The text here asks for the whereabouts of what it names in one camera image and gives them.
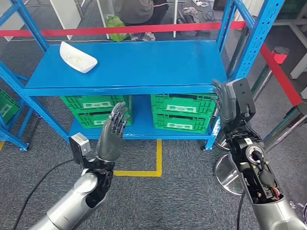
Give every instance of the white bowl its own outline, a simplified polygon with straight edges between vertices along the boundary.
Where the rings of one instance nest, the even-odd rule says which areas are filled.
[[[61,42],[60,55],[67,65],[82,73],[87,73],[97,65],[97,59],[76,49],[66,42]]]

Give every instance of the yellow floor tape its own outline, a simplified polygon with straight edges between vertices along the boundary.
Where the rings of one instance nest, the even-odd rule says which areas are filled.
[[[160,177],[162,175],[162,141],[157,140],[156,171],[125,171],[114,170],[116,176]]]
[[[5,141],[0,141],[0,151],[2,149],[3,145],[5,145]]]

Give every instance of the person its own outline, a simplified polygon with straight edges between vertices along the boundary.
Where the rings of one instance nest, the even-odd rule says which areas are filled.
[[[116,0],[115,13],[126,26],[159,25],[169,9],[166,0]],[[141,40],[140,34],[129,34],[132,41]],[[147,32],[143,41],[154,41],[154,33]]]

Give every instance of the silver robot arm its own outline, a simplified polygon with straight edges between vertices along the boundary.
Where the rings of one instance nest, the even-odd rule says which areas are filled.
[[[237,170],[261,230],[307,230],[290,206],[266,160],[262,139],[248,122],[256,113],[247,79],[220,84],[221,128],[230,146],[230,161]]]
[[[78,133],[70,138],[73,157],[83,170],[72,189],[51,207],[47,215],[30,230],[75,230],[107,197],[114,161],[118,159],[122,132],[129,116],[125,103],[116,105],[104,124],[96,148],[96,158],[88,161],[89,141]]]

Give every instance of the red barrier tape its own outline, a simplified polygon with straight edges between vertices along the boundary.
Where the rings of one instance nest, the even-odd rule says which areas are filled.
[[[260,48],[260,53],[265,58],[268,67],[272,70],[275,78],[279,82],[284,93],[289,98],[293,106],[296,106],[302,102],[302,99],[296,92],[296,90],[291,84],[288,77],[282,71],[282,69],[278,65],[271,54],[271,51],[265,45],[263,44]]]
[[[245,25],[244,21],[231,22],[231,29],[241,29]],[[144,32],[169,32],[169,31],[193,31],[193,30],[218,30],[220,22],[209,23],[189,23],[189,24],[163,24],[163,25],[141,25],[124,27],[91,27],[77,29],[60,30],[41,30],[43,36],[64,36],[64,35],[102,35],[102,34],[121,34],[121,33],[144,33]],[[0,30],[0,36],[32,36],[28,30]],[[289,100],[296,106],[302,99],[274,59],[267,46],[263,44],[260,49],[261,54],[265,59],[273,74],[284,89]]]
[[[232,22],[231,29],[241,29],[245,22]],[[43,36],[64,35],[103,35],[122,33],[144,33],[144,32],[169,32],[169,31],[192,31],[192,30],[218,30],[219,22],[215,23],[189,23],[189,24],[163,24],[163,25],[139,25],[123,27],[89,27],[61,30],[41,30]],[[0,36],[32,36],[28,30],[0,30]]]

